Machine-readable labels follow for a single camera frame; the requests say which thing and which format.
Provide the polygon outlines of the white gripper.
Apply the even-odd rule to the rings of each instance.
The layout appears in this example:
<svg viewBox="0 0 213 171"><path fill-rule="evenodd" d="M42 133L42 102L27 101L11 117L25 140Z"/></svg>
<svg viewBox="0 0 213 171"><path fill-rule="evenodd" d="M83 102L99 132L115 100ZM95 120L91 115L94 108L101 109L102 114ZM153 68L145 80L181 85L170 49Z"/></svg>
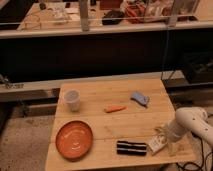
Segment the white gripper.
<svg viewBox="0 0 213 171"><path fill-rule="evenodd" d="M167 138L172 142L177 142L183 137L183 128L176 121L170 121L164 126L157 126L154 130L158 134L166 134ZM177 147L172 142L168 143L168 153L170 156L175 156Z"/></svg>

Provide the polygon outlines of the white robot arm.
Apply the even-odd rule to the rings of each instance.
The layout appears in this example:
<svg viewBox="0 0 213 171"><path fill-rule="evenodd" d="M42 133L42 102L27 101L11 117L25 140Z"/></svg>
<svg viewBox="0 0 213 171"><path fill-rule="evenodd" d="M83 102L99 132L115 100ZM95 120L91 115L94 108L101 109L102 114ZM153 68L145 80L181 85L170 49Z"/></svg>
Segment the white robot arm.
<svg viewBox="0 0 213 171"><path fill-rule="evenodd" d="M181 140L189 131L204 139L213 147L213 126L207 123L209 114L201 107L181 107L175 112L174 118L155 128L154 145L150 145L153 154L168 147L169 155L174 156L177 150L173 144Z"/></svg>

